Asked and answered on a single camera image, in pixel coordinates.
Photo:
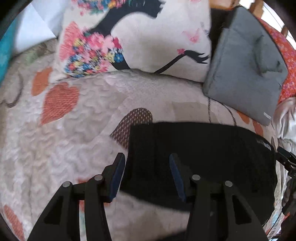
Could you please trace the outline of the teal fuzzy cloth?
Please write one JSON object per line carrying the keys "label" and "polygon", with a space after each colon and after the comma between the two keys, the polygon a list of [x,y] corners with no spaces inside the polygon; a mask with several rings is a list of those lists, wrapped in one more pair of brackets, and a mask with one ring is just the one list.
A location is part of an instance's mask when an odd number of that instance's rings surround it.
{"label": "teal fuzzy cloth", "polygon": [[11,25],[6,30],[4,36],[1,39],[0,44],[0,83],[3,82],[6,72],[8,70],[9,61],[11,59],[11,53],[14,46],[14,39],[16,34],[16,25],[18,17],[16,17]]}

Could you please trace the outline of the red floral bedsheet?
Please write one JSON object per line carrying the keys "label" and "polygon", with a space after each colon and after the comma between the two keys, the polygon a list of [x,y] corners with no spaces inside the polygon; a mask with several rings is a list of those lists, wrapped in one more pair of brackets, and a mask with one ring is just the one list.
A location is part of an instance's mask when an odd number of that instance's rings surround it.
{"label": "red floral bedsheet", "polygon": [[270,26],[264,20],[258,19],[260,23],[265,27],[267,32],[271,35],[274,42],[278,46],[283,59],[287,65],[288,74],[282,85],[282,90],[280,93],[280,98],[278,104],[283,102],[289,97],[295,97],[296,93],[296,58],[295,58],[295,49],[292,47],[290,42],[286,37],[277,31],[275,28]]}

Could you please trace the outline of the wooden headboard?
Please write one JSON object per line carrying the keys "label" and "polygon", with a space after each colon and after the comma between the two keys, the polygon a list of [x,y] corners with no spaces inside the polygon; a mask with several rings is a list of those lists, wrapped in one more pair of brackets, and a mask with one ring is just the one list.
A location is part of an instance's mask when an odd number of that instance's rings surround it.
{"label": "wooden headboard", "polygon": [[217,9],[233,9],[235,6],[242,6],[278,30],[285,37],[292,36],[283,20],[266,1],[209,1],[209,3],[211,8]]}

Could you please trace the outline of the grey laptop bag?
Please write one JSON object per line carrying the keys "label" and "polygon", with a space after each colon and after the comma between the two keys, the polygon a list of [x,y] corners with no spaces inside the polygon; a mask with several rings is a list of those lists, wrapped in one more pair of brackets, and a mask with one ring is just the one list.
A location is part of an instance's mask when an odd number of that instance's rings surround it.
{"label": "grey laptop bag", "polygon": [[203,93],[267,126],[287,74],[271,35],[252,13],[237,6],[227,15]]}

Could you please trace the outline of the white fleece blanket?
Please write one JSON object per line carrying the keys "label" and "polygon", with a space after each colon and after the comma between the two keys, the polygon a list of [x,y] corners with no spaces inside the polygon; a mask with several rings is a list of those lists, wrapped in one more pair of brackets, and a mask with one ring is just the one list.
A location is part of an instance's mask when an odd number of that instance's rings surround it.
{"label": "white fleece blanket", "polygon": [[279,145],[294,154],[296,142],[295,108],[295,97],[290,97],[277,106],[272,119]]}

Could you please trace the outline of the black pants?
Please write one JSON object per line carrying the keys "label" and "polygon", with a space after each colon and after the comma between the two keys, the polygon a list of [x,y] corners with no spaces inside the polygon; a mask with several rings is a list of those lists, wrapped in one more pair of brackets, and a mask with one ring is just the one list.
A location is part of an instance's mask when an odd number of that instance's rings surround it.
{"label": "black pants", "polygon": [[156,205],[188,211],[191,201],[181,201],[171,174],[173,153],[186,179],[197,174],[210,182],[231,181],[260,223],[271,217],[278,182],[274,147],[238,126],[185,122],[132,126],[121,191]]}

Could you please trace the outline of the heart-patterned quilted bedspread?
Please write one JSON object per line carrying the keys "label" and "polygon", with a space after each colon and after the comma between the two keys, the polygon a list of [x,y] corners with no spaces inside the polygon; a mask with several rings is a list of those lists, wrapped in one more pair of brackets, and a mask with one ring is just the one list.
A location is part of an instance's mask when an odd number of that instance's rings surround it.
{"label": "heart-patterned quilted bedspread", "polygon": [[127,153],[132,124],[241,126],[278,146],[272,126],[208,99],[197,82],[127,70],[51,83],[56,44],[14,57],[1,84],[1,218],[16,240],[63,182],[85,182]]}

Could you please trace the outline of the white floral silhouette pillow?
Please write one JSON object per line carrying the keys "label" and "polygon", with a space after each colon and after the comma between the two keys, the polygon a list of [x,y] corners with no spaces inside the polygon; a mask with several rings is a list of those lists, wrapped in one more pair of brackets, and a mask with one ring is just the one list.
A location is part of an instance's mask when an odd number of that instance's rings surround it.
{"label": "white floral silhouette pillow", "polygon": [[203,82],[210,28],[208,1],[70,1],[50,80],[138,69]]}

